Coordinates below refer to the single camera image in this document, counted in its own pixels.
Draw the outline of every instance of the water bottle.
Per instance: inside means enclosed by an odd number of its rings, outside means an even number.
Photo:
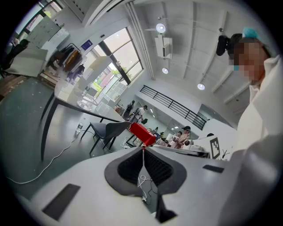
[[[84,121],[85,121],[85,118],[83,119],[82,122],[80,122],[78,124],[78,127],[76,128],[76,132],[80,132],[81,131],[82,127],[84,126]]]
[[[83,96],[85,96],[87,94],[87,92],[90,90],[92,83],[89,83],[88,86],[85,88],[85,90],[83,91]]]

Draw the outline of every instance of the floor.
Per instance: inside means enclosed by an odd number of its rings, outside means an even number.
[[[6,176],[17,182],[26,182],[37,177],[54,156],[70,145],[76,136],[77,125],[84,117],[86,120],[83,129],[87,128],[90,121],[100,121],[100,118],[58,106],[50,124],[44,161],[41,162],[40,145],[46,115],[42,121],[40,121],[40,117],[52,92],[52,89],[46,87],[37,79],[30,78],[0,102],[1,165]],[[82,133],[78,135],[71,147],[55,159],[50,167],[35,181],[23,185],[9,181],[15,192],[30,199],[46,182],[76,163],[89,159],[89,151],[94,144],[93,134],[87,132],[80,140],[81,136]],[[121,144],[126,136],[131,136],[131,133],[127,130],[116,138],[111,150],[121,150]],[[110,151],[103,150],[102,147],[103,144],[98,142],[92,152],[93,158],[110,154]],[[141,175],[150,178],[144,168],[141,170]],[[153,190],[156,192],[157,188],[154,183],[152,184]],[[150,188],[150,181],[145,181],[143,189],[148,192]],[[156,209],[157,197],[152,191],[150,191],[150,195],[152,200],[147,193],[149,198],[147,203],[150,205],[146,207],[152,213]]]

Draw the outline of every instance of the ceiling light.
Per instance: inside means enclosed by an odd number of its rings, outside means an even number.
[[[159,32],[159,33],[164,33],[165,30],[166,30],[166,27],[164,24],[162,23],[159,23],[156,25],[156,30]]]
[[[198,89],[199,89],[199,90],[204,90],[204,89],[205,89],[205,86],[200,83],[200,84],[198,84]]]
[[[168,74],[168,69],[167,68],[162,68],[162,72],[164,73],[164,74]]]

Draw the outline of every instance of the railing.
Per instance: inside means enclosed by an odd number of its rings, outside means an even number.
[[[164,106],[168,107],[172,111],[184,117],[199,129],[203,129],[206,121],[202,117],[198,116],[196,113],[192,112],[190,109],[181,105],[180,103],[172,100],[171,98],[165,96],[160,92],[155,91],[154,89],[148,86],[143,86],[140,92],[151,97],[153,100],[160,102]]]

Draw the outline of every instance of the person standing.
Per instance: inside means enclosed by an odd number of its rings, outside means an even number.
[[[179,139],[172,144],[171,148],[180,149],[184,145],[184,142],[190,138],[191,127],[185,126],[182,129],[184,130],[183,135],[181,135]]]
[[[133,107],[134,107],[134,101],[130,102],[130,103],[127,105],[127,107],[126,107],[126,109],[125,109],[125,112],[124,112],[124,114],[123,114],[123,118],[124,118],[124,119],[126,119],[126,118],[130,115],[130,112],[131,112],[131,110],[133,109]]]
[[[147,105],[144,105],[143,107],[138,108],[134,112],[134,117],[130,120],[130,122],[131,123],[138,122],[140,118],[141,118],[141,120],[143,120],[142,115],[145,113],[145,110],[147,110]]]

